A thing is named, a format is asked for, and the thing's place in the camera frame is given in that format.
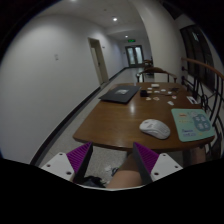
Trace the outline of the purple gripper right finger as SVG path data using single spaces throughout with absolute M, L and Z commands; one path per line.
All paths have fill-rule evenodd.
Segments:
M 142 183 L 144 185 L 150 184 L 152 182 L 151 172 L 159 158 L 159 155 L 153 150 L 134 142 L 133 156 L 137 163 Z

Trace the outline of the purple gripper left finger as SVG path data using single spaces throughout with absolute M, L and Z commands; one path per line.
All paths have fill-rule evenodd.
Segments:
M 67 153 L 67 158 L 75 172 L 74 183 L 83 181 L 92 152 L 93 145 L 91 142 L 88 142 Z

